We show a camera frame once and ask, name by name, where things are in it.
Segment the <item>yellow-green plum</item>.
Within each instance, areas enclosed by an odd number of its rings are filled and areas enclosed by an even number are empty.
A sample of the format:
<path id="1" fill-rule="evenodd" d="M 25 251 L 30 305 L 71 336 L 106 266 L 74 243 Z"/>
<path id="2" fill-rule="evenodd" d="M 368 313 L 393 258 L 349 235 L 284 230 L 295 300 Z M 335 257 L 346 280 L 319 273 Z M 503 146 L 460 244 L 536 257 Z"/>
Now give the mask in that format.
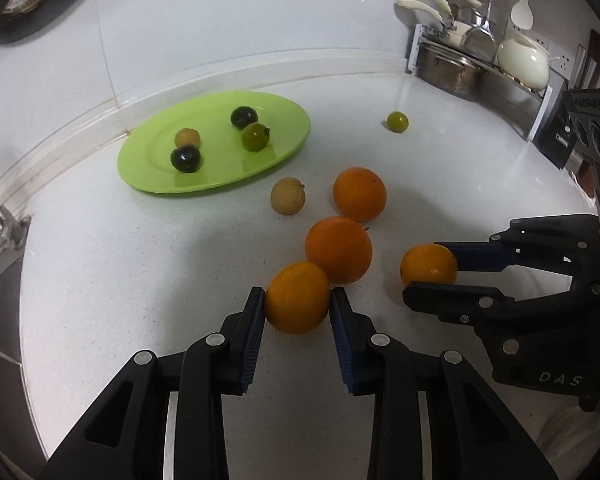
<path id="1" fill-rule="evenodd" d="M 410 125 L 410 120 L 402 112 L 392 112 L 386 118 L 388 129 L 395 133 L 404 133 Z"/>

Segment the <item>metal dish rack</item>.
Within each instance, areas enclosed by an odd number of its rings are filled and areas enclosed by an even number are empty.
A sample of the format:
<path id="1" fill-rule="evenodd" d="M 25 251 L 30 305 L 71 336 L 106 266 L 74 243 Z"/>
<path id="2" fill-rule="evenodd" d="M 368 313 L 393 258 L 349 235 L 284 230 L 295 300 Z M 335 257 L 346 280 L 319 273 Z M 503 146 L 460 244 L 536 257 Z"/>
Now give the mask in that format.
<path id="1" fill-rule="evenodd" d="M 498 66 L 442 44 L 424 24 L 413 32 L 406 71 L 451 96 L 494 110 L 527 141 L 540 133 L 554 106 L 552 87 L 535 91 Z"/>

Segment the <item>large orange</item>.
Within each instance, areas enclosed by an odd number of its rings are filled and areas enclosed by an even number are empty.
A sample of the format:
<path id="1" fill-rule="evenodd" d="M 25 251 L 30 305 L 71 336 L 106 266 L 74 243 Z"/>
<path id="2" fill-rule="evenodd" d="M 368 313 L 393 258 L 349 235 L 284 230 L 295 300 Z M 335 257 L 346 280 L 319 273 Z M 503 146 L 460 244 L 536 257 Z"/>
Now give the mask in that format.
<path id="1" fill-rule="evenodd" d="M 385 209 L 387 196 L 381 178 L 363 167 L 341 171 L 332 185 L 332 199 L 338 210 L 357 222 L 379 217 Z"/>

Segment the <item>white rice paddle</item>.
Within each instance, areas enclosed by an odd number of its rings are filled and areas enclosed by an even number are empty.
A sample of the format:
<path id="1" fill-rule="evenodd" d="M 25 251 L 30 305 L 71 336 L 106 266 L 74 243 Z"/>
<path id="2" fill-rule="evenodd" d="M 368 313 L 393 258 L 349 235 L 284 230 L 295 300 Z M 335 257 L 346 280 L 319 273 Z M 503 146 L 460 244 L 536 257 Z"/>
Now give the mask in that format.
<path id="1" fill-rule="evenodd" d="M 533 26 L 533 13 L 529 0 L 518 0 L 510 9 L 512 24 L 520 30 L 530 30 Z"/>

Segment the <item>green plastic plate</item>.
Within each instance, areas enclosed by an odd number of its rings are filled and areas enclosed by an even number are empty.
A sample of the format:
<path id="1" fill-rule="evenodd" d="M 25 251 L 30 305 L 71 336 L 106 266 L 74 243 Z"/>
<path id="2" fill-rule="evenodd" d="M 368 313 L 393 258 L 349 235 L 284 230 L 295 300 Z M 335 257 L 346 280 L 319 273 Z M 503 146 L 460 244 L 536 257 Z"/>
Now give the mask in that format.
<path id="1" fill-rule="evenodd" d="M 240 106 L 253 108 L 271 130 L 261 151 L 242 146 L 240 131 L 230 114 Z M 170 161 L 176 134 L 191 128 L 201 137 L 199 168 L 186 174 Z M 139 191 L 183 194 L 208 191 L 269 170 L 300 150 L 309 136 L 309 115 L 297 103 L 271 93 L 227 91 L 211 93 L 173 105 L 135 128 L 119 152 L 121 179 Z"/>

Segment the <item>small chrome faucet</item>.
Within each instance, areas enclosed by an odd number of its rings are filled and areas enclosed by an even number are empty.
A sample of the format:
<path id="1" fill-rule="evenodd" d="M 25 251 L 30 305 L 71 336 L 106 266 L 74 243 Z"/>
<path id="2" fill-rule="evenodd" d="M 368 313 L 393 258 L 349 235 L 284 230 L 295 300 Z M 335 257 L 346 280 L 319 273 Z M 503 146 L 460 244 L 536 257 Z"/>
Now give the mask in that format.
<path id="1" fill-rule="evenodd" d="M 0 204 L 0 248 L 22 249 L 26 244 L 31 217 L 18 220 L 12 212 Z"/>

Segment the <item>small front orange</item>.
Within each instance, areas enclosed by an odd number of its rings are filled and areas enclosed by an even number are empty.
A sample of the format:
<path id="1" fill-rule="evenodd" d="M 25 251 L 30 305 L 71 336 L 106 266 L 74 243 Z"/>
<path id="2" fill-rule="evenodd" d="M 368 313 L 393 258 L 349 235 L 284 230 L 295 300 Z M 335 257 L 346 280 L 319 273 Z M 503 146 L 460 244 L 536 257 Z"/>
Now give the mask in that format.
<path id="1" fill-rule="evenodd" d="M 422 244 L 408 250 L 400 263 L 404 286 L 413 282 L 453 285 L 457 278 L 457 260 L 452 252 L 438 244 Z"/>

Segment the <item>green plum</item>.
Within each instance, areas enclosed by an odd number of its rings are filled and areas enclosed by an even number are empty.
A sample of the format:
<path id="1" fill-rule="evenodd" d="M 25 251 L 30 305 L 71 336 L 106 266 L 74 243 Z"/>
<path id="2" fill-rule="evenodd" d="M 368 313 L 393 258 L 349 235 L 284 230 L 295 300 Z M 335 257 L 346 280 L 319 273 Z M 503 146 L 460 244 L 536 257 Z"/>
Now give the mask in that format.
<path id="1" fill-rule="evenodd" d="M 271 130 L 266 125 L 260 124 L 260 122 L 253 122 L 242 130 L 240 140 L 245 150 L 260 152 L 268 146 L 270 137 Z"/>

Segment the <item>tan longan fruit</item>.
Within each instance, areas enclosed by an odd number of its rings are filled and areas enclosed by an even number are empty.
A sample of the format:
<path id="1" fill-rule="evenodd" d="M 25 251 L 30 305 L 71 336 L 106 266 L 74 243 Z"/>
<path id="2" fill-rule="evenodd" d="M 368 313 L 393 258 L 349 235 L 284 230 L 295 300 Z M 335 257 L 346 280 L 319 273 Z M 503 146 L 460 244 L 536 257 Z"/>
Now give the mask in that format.
<path id="1" fill-rule="evenodd" d="M 304 185 L 296 178 L 286 177 L 276 182 L 271 191 L 272 208 L 279 214 L 298 214 L 306 203 Z"/>

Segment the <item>dark plum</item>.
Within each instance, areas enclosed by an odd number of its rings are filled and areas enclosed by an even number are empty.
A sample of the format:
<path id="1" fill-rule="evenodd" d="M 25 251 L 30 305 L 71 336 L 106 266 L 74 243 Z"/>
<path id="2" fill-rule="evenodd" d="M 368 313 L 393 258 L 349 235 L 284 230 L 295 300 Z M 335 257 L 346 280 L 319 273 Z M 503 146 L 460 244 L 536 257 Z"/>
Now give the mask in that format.
<path id="1" fill-rule="evenodd" d="M 193 174 L 199 169 L 201 154 L 194 144 L 186 144 L 176 148 L 170 155 L 171 165 L 183 174 Z"/>
<path id="2" fill-rule="evenodd" d="M 238 106 L 230 114 L 230 122 L 238 130 L 244 130 L 258 120 L 257 111 L 250 106 Z"/>

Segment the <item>yellowish longan fruit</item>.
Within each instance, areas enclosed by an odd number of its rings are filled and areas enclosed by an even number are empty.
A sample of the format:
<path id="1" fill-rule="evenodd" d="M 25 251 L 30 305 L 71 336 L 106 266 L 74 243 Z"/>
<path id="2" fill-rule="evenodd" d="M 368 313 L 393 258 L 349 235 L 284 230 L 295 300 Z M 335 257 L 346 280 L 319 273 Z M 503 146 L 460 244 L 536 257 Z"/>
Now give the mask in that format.
<path id="1" fill-rule="evenodd" d="M 174 144 L 177 148 L 182 148 L 186 145 L 193 145 L 195 148 L 200 148 L 201 137 L 197 130 L 183 128 L 174 136 Z"/>

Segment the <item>steel pot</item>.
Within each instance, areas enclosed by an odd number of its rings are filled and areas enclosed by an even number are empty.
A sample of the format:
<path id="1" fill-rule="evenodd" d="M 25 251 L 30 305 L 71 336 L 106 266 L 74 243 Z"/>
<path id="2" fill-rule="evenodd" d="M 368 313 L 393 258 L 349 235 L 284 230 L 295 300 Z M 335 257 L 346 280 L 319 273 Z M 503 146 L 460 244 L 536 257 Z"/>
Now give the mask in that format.
<path id="1" fill-rule="evenodd" d="M 417 76 L 427 84 L 465 101 L 476 102 L 486 71 L 464 55 L 422 44 L 418 50 Z"/>

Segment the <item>white ceramic teapot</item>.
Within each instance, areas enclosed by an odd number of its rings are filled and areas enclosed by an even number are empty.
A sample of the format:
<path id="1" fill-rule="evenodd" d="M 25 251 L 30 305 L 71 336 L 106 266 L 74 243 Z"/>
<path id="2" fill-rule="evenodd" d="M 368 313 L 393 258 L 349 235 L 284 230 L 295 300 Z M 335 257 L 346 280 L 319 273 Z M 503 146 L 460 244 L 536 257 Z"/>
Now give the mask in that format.
<path id="1" fill-rule="evenodd" d="M 509 29 L 498 45 L 495 59 L 503 73 L 532 91 L 540 92 L 550 81 L 550 62 L 558 56 L 521 32 Z"/>

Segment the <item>small orange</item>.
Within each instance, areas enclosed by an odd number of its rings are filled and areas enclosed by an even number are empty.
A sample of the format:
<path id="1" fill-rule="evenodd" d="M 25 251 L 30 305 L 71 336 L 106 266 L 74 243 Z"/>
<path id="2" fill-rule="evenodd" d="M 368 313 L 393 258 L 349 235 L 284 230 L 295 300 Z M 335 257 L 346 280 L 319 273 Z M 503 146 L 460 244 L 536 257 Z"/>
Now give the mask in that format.
<path id="1" fill-rule="evenodd" d="M 438 244 L 422 244 L 408 250 L 400 263 L 404 286 L 413 282 L 453 285 L 457 278 L 457 260 L 452 252 Z"/>
<path id="2" fill-rule="evenodd" d="M 265 293 L 265 317 L 279 332 L 304 335 L 324 320 L 330 283 L 316 264 L 299 261 L 280 270 Z"/>

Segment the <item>steel ladle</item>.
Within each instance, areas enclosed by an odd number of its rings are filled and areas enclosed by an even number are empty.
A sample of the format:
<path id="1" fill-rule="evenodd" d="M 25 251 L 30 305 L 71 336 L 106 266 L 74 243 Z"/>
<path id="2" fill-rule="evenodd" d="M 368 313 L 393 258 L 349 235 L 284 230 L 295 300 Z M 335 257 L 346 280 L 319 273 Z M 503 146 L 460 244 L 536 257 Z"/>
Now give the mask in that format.
<path id="1" fill-rule="evenodd" d="M 474 26 L 464 33 L 460 45 L 462 49 L 482 62 L 492 63 L 498 45 L 490 27 L 493 0 L 486 0 L 486 16 L 479 26 Z"/>

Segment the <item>steel sink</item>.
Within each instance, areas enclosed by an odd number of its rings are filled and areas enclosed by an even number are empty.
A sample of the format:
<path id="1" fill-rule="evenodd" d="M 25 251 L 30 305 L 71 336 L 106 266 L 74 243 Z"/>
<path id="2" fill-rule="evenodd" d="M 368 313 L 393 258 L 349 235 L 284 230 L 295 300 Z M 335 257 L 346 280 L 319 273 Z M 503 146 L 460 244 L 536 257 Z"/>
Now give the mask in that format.
<path id="1" fill-rule="evenodd" d="M 22 374 L 21 252 L 0 255 L 0 451 L 22 469 L 45 462 Z"/>

